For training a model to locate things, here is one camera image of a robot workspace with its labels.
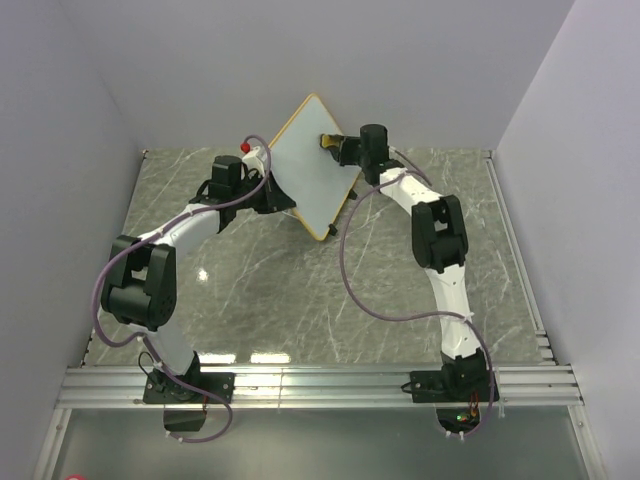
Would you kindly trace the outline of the yellow framed whiteboard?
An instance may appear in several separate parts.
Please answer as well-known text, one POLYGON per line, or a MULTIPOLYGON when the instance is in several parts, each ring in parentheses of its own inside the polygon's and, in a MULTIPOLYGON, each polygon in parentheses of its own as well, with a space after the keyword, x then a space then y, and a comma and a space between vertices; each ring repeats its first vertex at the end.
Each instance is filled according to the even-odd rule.
POLYGON ((358 167, 339 165, 321 147, 322 135, 342 133, 320 97, 311 93, 269 144, 272 175, 295 202, 294 215, 317 241, 330 235, 360 174, 358 167))

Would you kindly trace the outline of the yellow whiteboard eraser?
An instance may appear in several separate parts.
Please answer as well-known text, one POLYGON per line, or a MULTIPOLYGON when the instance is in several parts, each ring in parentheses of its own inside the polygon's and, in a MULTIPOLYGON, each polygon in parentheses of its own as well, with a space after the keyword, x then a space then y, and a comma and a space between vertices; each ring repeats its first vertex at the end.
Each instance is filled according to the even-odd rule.
POLYGON ((343 142, 344 137, 339 134, 321 134, 320 146, 325 150, 339 150, 343 142))

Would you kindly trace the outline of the wire whiteboard stand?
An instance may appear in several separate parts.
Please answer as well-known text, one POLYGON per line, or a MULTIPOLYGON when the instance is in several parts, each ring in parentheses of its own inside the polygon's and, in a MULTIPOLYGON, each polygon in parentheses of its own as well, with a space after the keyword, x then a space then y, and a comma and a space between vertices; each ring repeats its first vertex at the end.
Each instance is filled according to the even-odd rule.
POLYGON ((358 199, 358 194, 356 193, 354 188, 351 188, 347 193, 346 197, 344 198, 341 206, 339 207, 333 221, 328 225, 328 235, 330 237, 336 237, 338 235, 338 224, 341 216, 346 212, 347 207, 349 206, 349 203, 357 199, 358 199))

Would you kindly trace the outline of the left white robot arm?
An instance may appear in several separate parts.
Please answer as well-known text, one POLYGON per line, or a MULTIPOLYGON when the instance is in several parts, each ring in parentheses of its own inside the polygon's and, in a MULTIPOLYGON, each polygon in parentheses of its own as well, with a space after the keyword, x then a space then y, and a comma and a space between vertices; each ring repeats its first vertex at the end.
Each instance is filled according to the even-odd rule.
POLYGON ((204 390, 198 355, 171 320, 179 261, 221 233, 241 210, 272 214, 294 204, 271 175, 268 150, 256 147, 241 158, 216 157, 210 178, 176 217, 140 237, 114 241, 101 276, 100 304, 145 345, 154 364, 147 376, 153 391, 187 403, 204 390))

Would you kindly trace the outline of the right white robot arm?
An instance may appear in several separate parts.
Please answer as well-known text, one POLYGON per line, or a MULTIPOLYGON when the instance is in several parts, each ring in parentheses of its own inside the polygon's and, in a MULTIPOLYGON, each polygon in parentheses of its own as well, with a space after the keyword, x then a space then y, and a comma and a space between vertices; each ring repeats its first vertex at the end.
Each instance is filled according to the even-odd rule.
POLYGON ((391 316, 369 309, 353 291, 346 273, 346 235, 340 237, 339 266, 347 294, 370 316, 387 322, 437 317, 441 325, 443 365, 436 384, 422 389, 443 401, 492 401, 496 395, 490 353, 473 324, 465 283, 469 240, 460 200, 434 191, 424 173, 388 144, 388 131, 379 124, 360 128, 357 136, 321 136, 320 145, 339 166, 357 166, 371 190, 399 205, 410 217, 414 259, 430 281, 436 310, 391 316))

